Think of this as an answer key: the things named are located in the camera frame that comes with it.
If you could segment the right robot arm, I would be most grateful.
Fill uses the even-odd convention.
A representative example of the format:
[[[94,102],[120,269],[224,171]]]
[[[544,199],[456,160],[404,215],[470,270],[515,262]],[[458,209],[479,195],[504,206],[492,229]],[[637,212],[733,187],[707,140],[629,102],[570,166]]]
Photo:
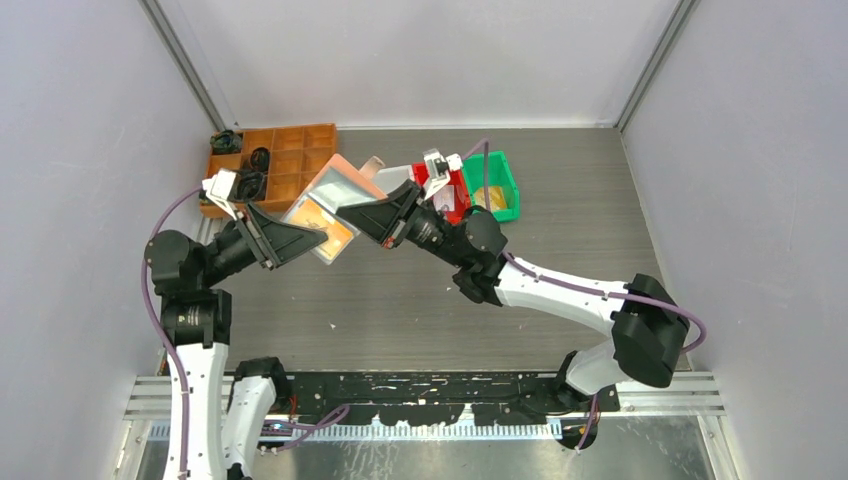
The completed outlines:
[[[385,249],[412,243],[455,267],[454,284],[474,303],[541,311],[603,334],[601,344],[564,360],[554,387],[565,409],[580,410],[625,380],[670,385],[692,321],[655,278],[601,281],[534,265],[507,252],[492,212],[473,206],[452,223],[413,181],[337,214]]]

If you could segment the pink leather card holder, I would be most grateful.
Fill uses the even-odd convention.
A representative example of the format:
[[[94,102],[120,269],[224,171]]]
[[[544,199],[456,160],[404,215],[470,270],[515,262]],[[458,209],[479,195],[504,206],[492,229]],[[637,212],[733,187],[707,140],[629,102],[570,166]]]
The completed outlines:
[[[339,216],[338,210],[386,199],[387,194],[374,182],[384,167],[384,162],[376,156],[357,168],[342,155],[334,154],[309,181],[282,221],[324,232],[327,239],[311,252],[325,264],[333,263],[360,233]]]

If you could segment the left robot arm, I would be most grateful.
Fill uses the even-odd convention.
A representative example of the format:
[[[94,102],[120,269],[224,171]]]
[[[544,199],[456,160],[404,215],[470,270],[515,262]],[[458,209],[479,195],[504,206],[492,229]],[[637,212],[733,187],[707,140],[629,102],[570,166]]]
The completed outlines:
[[[292,387],[282,362],[241,362],[224,386],[232,296],[224,279],[258,264],[278,268],[314,249],[325,232],[276,220],[254,204],[208,244],[157,229],[144,252],[142,285],[161,310],[152,316],[171,379],[166,479],[249,479],[265,418],[285,409]]]

